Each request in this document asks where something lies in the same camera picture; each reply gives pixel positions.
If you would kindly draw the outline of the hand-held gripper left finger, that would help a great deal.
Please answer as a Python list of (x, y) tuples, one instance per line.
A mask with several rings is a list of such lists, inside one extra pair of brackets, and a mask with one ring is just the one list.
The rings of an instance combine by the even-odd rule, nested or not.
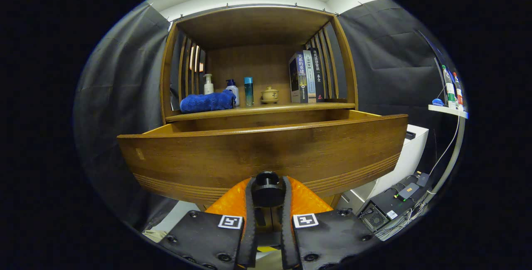
[(183, 270), (246, 270), (255, 265), (256, 223), (248, 178), (206, 211), (188, 211), (162, 238), (166, 253), (184, 262)]

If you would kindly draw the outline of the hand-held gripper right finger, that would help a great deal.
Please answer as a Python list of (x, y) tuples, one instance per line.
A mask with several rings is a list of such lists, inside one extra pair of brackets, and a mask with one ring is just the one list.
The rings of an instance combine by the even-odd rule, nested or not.
[(331, 209), (302, 183), (283, 177), (282, 264), (285, 270), (348, 270), (381, 241), (350, 208)]

